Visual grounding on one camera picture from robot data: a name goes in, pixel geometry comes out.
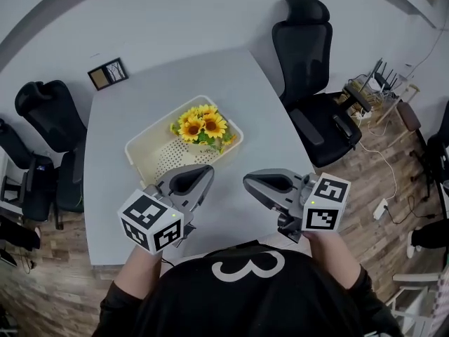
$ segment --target sunflower center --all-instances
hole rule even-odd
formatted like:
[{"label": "sunflower center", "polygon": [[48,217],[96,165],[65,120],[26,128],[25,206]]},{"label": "sunflower center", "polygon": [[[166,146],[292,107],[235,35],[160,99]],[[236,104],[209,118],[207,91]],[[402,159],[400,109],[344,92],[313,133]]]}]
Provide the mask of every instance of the sunflower center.
[{"label": "sunflower center", "polygon": [[198,126],[190,126],[189,127],[189,133],[190,135],[196,135],[198,133],[199,127]]},{"label": "sunflower center", "polygon": [[206,128],[207,128],[209,131],[214,131],[214,130],[217,128],[217,124],[216,124],[214,121],[209,121],[209,122],[206,124]]}]

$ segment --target black t-shirt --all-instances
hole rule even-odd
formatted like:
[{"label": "black t-shirt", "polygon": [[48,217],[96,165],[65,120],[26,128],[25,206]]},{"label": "black t-shirt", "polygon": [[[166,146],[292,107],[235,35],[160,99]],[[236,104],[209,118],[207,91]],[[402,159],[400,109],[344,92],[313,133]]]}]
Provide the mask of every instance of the black t-shirt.
[{"label": "black t-shirt", "polygon": [[401,336],[365,270],[347,291],[309,256],[262,245],[181,263],[144,300],[112,284],[101,308],[94,336]]}]

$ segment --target white marker cube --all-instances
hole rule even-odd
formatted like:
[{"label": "white marker cube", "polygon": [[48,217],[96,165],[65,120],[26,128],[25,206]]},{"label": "white marker cube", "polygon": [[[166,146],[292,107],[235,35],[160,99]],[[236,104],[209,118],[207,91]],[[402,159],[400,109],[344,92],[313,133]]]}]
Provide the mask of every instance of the white marker cube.
[{"label": "white marker cube", "polygon": [[351,183],[321,174],[304,204],[302,231],[336,231],[344,213]]},{"label": "white marker cube", "polygon": [[136,190],[117,211],[125,235],[151,254],[184,236],[184,214]]}]

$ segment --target black sleeve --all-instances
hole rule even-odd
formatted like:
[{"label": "black sleeve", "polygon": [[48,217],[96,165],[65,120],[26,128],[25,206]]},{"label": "black sleeve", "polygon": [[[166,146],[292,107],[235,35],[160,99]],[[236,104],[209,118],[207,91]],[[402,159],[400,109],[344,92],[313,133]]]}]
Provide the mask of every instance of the black sleeve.
[{"label": "black sleeve", "polygon": [[100,322],[93,336],[128,336],[141,303],[142,300],[122,291],[112,282],[100,304]]},{"label": "black sleeve", "polygon": [[355,285],[350,288],[349,295],[360,313],[364,333],[377,331],[391,337],[403,337],[390,309],[374,293],[371,278],[363,267]]}]

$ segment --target person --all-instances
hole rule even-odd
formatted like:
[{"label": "person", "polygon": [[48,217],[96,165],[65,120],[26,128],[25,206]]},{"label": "person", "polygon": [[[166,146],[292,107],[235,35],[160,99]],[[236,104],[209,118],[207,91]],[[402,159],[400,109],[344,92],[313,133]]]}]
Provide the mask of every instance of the person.
[{"label": "person", "polygon": [[171,268],[136,246],[100,304],[99,336],[402,336],[339,234],[313,258],[251,242]]},{"label": "person", "polygon": [[440,220],[408,233],[407,257],[412,258],[421,248],[439,249],[449,245],[449,220]]},{"label": "person", "polygon": [[41,231],[38,227],[31,231],[4,216],[0,216],[0,239],[28,251],[41,248]]}]

